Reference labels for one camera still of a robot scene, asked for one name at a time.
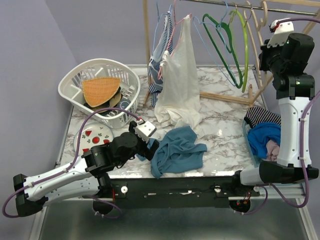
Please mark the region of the teal blue tank top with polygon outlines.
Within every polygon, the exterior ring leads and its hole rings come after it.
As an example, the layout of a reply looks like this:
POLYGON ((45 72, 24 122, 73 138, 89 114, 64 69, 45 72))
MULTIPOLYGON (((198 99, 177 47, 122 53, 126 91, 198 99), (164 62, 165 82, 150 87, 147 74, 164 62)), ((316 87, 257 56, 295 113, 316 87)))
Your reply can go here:
POLYGON ((207 145, 195 143, 197 134, 190 126, 168 131, 150 161, 151 175, 159 179, 164 173, 180 174, 203 167, 207 145))

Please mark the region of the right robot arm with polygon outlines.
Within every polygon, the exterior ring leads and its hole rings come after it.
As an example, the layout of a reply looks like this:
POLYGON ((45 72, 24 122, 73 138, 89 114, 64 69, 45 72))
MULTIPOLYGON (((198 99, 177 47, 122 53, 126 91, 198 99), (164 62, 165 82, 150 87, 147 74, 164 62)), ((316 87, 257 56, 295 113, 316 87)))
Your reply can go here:
POLYGON ((311 36, 290 33, 282 46, 265 40, 259 55, 259 70, 270 71, 280 109, 281 134, 275 162, 263 161, 259 167, 237 171, 230 191, 241 196, 248 186, 296 184, 318 178, 309 154, 309 118, 315 97, 315 79, 304 72, 315 47, 311 36))

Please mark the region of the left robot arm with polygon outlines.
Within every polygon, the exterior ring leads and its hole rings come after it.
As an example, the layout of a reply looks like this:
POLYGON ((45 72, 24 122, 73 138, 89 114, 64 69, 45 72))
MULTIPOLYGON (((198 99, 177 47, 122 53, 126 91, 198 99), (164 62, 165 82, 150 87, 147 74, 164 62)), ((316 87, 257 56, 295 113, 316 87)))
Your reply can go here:
POLYGON ((160 143, 144 141, 137 134, 124 132, 113 141, 93 146, 74 163, 65 164, 38 176, 14 176, 15 206, 18 217, 40 212, 58 200, 84 196, 115 197, 109 172, 123 167, 140 155, 151 160, 160 143))

